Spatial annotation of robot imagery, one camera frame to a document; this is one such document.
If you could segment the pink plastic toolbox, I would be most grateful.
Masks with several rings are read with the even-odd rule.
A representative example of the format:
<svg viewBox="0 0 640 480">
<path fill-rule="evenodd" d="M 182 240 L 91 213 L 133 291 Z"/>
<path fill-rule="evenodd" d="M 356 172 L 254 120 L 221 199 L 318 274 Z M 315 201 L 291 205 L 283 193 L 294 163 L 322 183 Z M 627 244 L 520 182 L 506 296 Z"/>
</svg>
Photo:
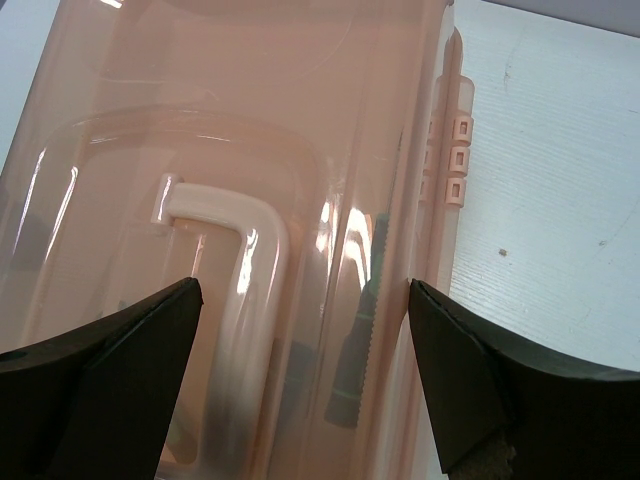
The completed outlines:
<svg viewBox="0 0 640 480">
<path fill-rule="evenodd" d="M 407 314 L 447 289 L 473 120 L 451 1 L 62 1 L 1 170 L 1 347 L 185 277 L 161 479 L 424 479 Z M 358 423 L 324 420 L 389 214 Z"/>
</svg>

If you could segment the small precision screwdriver front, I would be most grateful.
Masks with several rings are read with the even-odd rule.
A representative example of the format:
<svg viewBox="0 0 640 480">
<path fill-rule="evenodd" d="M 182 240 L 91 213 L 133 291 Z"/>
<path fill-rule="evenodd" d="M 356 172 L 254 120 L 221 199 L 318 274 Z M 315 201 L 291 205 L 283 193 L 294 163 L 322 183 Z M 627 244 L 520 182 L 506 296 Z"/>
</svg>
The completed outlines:
<svg viewBox="0 0 640 480">
<path fill-rule="evenodd" d="M 326 422 L 341 428 L 355 429 L 358 423 L 388 228 L 389 214 L 379 214 L 371 245 L 371 277 L 364 284 L 352 328 L 342 344 L 324 413 Z"/>
</svg>

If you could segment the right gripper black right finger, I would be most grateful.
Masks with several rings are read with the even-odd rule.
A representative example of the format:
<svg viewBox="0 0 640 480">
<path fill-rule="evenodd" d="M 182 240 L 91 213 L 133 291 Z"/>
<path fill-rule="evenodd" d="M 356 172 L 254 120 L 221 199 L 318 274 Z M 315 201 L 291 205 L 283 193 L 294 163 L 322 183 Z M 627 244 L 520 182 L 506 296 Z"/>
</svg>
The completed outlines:
<svg viewBox="0 0 640 480">
<path fill-rule="evenodd" d="M 409 320 L 451 479 L 635 479 L 639 375 L 531 341 L 413 281 Z"/>
</svg>

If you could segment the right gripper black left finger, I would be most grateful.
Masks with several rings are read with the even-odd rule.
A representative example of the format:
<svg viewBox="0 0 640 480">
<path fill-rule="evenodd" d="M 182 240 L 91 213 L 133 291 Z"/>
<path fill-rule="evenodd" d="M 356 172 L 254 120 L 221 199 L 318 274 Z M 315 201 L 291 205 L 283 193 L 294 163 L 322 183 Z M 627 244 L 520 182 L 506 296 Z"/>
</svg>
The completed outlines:
<svg viewBox="0 0 640 480">
<path fill-rule="evenodd" d="M 184 278 L 2 353 L 2 478 L 154 478 L 202 305 Z"/>
</svg>

